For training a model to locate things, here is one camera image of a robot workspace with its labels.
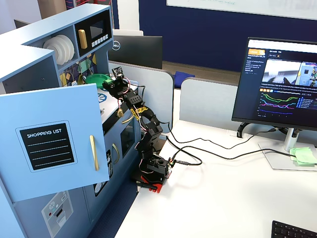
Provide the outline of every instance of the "monitor stand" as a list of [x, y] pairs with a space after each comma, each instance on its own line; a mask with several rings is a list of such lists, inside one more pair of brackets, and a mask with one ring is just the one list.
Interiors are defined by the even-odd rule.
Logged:
[[[288, 153], [291, 148], [310, 147], [315, 158], [317, 158], [317, 150], [314, 145], [306, 143], [296, 143], [298, 134], [296, 137], [292, 137], [294, 132], [293, 128], [288, 129], [285, 142], [283, 141], [263, 141], [259, 142], [261, 149], [273, 149], [283, 153]], [[263, 151], [267, 161], [274, 170], [298, 170], [298, 171], [317, 171], [317, 166], [305, 165], [299, 166], [297, 162], [292, 161], [289, 156], [280, 155], [272, 151]]]

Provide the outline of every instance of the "keyboard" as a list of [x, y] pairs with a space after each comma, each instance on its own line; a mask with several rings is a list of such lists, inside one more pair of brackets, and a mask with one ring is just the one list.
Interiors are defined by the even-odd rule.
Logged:
[[273, 221], [272, 238], [317, 238], [316, 232], [307, 231], [299, 227]]

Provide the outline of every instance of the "dark blue carpet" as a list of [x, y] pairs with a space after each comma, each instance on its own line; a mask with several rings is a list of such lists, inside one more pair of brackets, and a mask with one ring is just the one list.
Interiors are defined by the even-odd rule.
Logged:
[[134, 199], [137, 187], [135, 182], [126, 178], [116, 195], [111, 200], [88, 238], [113, 238], [128, 213]]

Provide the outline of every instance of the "gold door handle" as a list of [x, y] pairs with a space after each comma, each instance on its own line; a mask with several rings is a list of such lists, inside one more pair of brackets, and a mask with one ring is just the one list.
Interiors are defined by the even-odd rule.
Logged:
[[114, 164], [116, 164], [116, 163], [118, 163], [118, 161], [120, 159], [120, 154], [119, 154], [118, 148], [116, 147], [116, 145], [114, 143], [112, 144], [112, 147], [115, 149], [115, 151], [117, 152], [117, 155], [118, 155], [118, 159], [114, 162]]
[[98, 164], [98, 158], [97, 158], [97, 151], [96, 151], [96, 145], [95, 145], [95, 138], [93, 135], [91, 135], [90, 137], [90, 145], [91, 145], [91, 149], [93, 151], [93, 157], [94, 157], [94, 163], [95, 163], [95, 169], [96, 171], [99, 170], [99, 164]]
[[79, 35], [80, 47], [82, 49], [86, 49], [88, 46], [87, 46], [87, 39], [86, 39], [85, 30], [78, 30], [78, 35]]
[[131, 115], [131, 117], [128, 120], [124, 120], [123, 122], [121, 122], [122, 124], [126, 124], [127, 122], [130, 122], [133, 119], [133, 115]]

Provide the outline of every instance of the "dell logo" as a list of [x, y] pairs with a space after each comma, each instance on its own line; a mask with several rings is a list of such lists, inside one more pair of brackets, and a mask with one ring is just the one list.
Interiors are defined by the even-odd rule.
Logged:
[[113, 49], [114, 51], [120, 50], [120, 47], [121, 47], [121, 45], [120, 45], [120, 43], [119, 43], [118, 41], [114, 41], [114, 42], [113, 42], [113, 47], [112, 47], [112, 49]]

